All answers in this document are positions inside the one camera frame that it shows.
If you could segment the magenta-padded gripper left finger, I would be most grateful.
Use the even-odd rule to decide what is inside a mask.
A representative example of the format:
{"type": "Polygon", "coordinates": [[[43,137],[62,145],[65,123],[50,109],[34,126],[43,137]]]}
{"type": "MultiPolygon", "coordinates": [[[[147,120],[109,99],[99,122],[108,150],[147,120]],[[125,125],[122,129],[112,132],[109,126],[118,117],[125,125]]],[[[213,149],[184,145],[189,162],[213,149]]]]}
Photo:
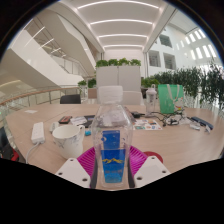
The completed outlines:
{"type": "Polygon", "coordinates": [[[69,158],[56,175],[84,188],[95,189],[98,165],[95,149],[90,148],[78,158],[69,158]]]}

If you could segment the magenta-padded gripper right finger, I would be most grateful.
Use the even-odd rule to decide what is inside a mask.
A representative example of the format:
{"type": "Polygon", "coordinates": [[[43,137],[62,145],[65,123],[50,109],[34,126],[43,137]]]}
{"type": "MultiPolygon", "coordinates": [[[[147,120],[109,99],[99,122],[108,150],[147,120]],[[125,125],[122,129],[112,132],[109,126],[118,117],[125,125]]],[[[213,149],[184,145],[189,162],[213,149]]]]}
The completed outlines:
{"type": "Polygon", "coordinates": [[[151,151],[142,152],[134,146],[130,148],[128,164],[130,188],[143,187],[169,174],[159,154],[151,151]]]}

